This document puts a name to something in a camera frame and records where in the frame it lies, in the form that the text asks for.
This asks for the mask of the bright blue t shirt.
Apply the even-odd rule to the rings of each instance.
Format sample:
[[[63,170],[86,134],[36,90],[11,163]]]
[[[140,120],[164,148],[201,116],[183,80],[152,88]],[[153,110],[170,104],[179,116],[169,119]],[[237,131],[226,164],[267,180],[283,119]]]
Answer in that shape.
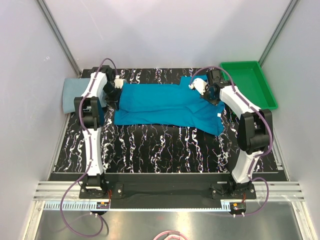
[[[210,104],[189,88],[191,77],[182,76],[179,84],[125,84],[120,95],[114,124],[174,125],[197,128],[219,136],[224,131],[223,102]]]

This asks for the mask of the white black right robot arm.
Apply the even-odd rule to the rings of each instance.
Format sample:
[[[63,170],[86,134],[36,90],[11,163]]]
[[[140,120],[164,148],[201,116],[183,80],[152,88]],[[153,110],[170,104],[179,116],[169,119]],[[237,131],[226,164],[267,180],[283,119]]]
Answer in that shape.
[[[273,144],[273,117],[268,109],[261,109],[250,102],[238,89],[229,73],[228,80],[221,80],[221,67],[214,67],[206,74],[207,79],[193,77],[190,88],[212,105],[225,103],[239,119],[237,144],[240,149],[236,165],[228,183],[220,194],[239,198],[252,188],[253,171],[259,157],[269,154]]]

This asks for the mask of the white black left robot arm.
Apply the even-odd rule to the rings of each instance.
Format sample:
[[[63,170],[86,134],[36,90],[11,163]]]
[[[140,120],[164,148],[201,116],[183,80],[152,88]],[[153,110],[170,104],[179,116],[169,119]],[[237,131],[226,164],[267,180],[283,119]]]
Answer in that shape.
[[[81,96],[74,98],[75,115],[84,137],[86,167],[77,182],[81,198],[105,198],[111,193],[105,179],[101,154],[101,132],[105,124],[103,108],[119,109],[124,81],[109,65],[94,67]]]

